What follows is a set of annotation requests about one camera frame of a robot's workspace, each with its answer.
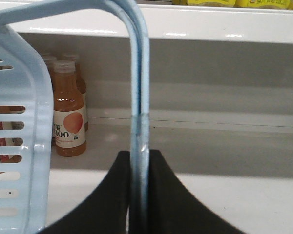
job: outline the peach image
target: peach image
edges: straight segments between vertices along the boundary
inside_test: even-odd
[[[64,119],[64,127],[70,133],[77,133],[83,126],[83,116],[78,112],[67,115]]]

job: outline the juice bottle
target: juice bottle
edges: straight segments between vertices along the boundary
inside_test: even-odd
[[[80,63],[79,63],[79,55],[75,53],[63,53],[62,59],[74,61],[75,67],[76,67],[76,84],[77,89],[81,92],[84,98],[84,128],[87,131],[88,130],[88,116],[87,116],[87,107],[86,107],[86,92],[87,92],[87,86],[86,82],[82,78],[81,69],[80,69]]]
[[[86,150],[84,130],[84,99],[76,86],[73,61],[53,63],[54,117],[56,151],[61,156],[77,156]]]
[[[55,90],[55,82],[54,82],[54,71],[53,71],[53,63],[57,60],[55,56],[42,56],[42,59],[45,63],[45,65],[48,68],[49,75],[51,78],[51,83],[52,83],[52,90],[54,92]],[[56,145],[55,144],[55,132],[54,132],[54,127],[52,127],[52,140],[51,140],[51,145]]]

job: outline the basket handle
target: basket handle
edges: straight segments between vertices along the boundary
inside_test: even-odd
[[[149,163],[149,39],[147,25],[134,0],[46,0],[0,10],[0,25],[82,9],[108,11],[121,19],[131,44],[131,198],[129,231],[147,233]]]

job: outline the light blue plastic basket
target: light blue plastic basket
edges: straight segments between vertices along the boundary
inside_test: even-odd
[[[47,68],[38,53],[9,26],[60,13],[101,9],[126,25],[131,41],[132,222],[147,224],[149,41],[143,15],[134,0],[45,0],[0,11],[0,106],[24,106],[23,114],[0,114],[0,121],[22,121],[21,130],[0,130],[0,137],[20,137],[22,146],[0,147],[0,154],[19,154],[19,163],[0,164],[0,172],[17,172],[17,180],[2,180],[0,234],[33,234],[44,227],[49,178],[53,97]]]

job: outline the store shelf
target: store shelf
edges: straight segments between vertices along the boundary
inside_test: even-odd
[[[30,0],[0,0],[0,9]],[[139,5],[154,39],[293,43],[293,11]],[[127,37],[123,23],[110,13],[83,10],[12,24],[18,32]]]
[[[129,126],[90,125],[87,151],[65,158],[53,149],[47,224],[77,206],[102,180]],[[187,188],[249,234],[293,234],[293,134],[151,128]]]
[[[79,52],[91,123],[130,124],[127,39],[21,35],[58,58]],[[151,40],[150,48],[153,126],[293,133],[293,44]]]

